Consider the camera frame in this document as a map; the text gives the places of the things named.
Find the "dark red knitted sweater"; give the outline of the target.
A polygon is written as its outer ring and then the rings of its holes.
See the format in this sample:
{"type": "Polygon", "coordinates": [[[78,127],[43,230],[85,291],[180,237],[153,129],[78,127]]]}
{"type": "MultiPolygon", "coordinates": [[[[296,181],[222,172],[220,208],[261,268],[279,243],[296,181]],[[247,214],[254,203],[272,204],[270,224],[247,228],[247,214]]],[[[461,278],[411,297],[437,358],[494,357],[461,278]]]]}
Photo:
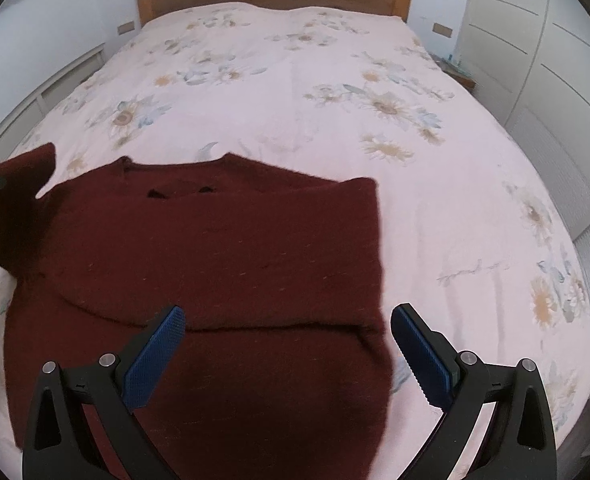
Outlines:
{"type": "Polygon", "coordinates": [[[372,179],[233,154],[54,170],[52,144],[0,164],[17,442],[44,362],[89,364],[179,306],[187,332],[138,420],[180,477],[368,476],[391,391],[372,179]]]}

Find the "pink floral bed cover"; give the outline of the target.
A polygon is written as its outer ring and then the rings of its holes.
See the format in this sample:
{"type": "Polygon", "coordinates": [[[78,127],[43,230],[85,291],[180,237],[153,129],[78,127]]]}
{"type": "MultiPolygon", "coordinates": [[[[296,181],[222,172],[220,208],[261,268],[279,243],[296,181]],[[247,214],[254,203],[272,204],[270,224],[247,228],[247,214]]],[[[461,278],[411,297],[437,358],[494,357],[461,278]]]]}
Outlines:
{"type": "MultiPolygon", "coordinates": [[[[55,148],[52,184],[121,157],[226,154],[375,182],[383,321],[409,302],[459,350],[542,374],[554,440],[590,395],[590,307],[570,234],[495,117],[398,18],[221,3],[156,18],[97,72],[0,136],[0,161],[55,148]]],[[[4,375],[16,282],[0,267],[0,467],[20,477],[4,375]]],[[[385,429],[369,479],[406,466],[437,422],[391,337],[385,429]]]]}

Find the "right wooden nightstand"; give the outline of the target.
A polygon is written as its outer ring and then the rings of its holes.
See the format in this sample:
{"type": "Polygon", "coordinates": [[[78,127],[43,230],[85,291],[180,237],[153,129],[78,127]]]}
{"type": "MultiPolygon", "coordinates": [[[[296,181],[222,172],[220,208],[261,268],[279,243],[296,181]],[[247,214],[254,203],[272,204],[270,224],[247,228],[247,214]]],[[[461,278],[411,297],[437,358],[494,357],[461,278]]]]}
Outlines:
{"type": "Polygon", "coordinates": [[[461,70],[461,68],[457,65],[454,65],[444,58],[440,58],[439,56],[434,56],[434,61],[445,74],[447,74],[449,77],[452,77],[452,79],[455,79],[458,84],[461,84],[461,86],[470,93],[473,92],[476,86],[475,81],[471,75],[466,73],[465,70],[461,70]]]}

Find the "white wardrobe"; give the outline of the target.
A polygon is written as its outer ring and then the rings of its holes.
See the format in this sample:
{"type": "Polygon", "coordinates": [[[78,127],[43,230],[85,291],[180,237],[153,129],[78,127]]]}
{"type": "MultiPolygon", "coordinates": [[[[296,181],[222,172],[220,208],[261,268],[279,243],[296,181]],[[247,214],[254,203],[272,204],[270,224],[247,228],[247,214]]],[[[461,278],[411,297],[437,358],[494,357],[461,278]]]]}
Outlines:
{"type": "Polygon", "coordinates": [[[578,0],[468,0],[454,55],[570,233],[590,299],[590,16],[578,0]]]}

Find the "left wall switch plate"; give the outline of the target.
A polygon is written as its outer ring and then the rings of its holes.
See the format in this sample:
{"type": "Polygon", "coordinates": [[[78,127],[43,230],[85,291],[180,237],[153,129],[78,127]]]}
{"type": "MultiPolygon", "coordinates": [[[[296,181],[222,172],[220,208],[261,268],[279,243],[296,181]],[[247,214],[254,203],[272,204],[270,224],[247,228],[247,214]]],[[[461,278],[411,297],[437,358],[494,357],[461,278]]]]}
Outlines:
{"type": "Polygon", "coordinates": [[[127,34],[128,32],[133,32],[135,30],[134,21],[130,21],[124,24],[121,24],[117,27],[117,34],[119,36],[127,34]]]}

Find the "wall switch plate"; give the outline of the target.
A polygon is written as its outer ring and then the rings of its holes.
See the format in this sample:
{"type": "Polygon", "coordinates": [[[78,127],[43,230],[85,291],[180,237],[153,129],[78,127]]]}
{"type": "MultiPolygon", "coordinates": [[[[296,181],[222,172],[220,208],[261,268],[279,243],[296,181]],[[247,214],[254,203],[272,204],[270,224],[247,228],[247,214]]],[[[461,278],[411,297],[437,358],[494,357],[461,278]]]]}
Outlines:
{"type": "Polygon", "coordinates": [[[434,34],[437,34],[439,36],[443,36],[446,38],[452,38],[452,29],[450,27],[443,25],[443,24],[434,23],[433,28],[432,28],[432,32],[434,32],[434,34]]]}
{"type": "Polygon", "coordinates": [[[134,21],[130,21],[124,24],[121,24],[117,27],[117,34],[119,36],[127,34],[128,32],[133,32],[135,30],[134,21]]]}

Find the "right wall switch plate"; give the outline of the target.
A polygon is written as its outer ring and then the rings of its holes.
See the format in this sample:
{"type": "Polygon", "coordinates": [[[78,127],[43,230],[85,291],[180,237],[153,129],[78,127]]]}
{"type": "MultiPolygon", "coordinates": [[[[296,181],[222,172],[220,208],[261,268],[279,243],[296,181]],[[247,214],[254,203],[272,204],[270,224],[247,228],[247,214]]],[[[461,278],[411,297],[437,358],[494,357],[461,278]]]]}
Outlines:
{"type": "Polygon", "coordinates": [[[443,36],[446,38],[452,38],[452,29],[450,27],[443,25],[443,24],[434,23],[433,28],[432,28],[432,32],[434,32],[434,34],[437,34],[439,36],[443,36]]]}

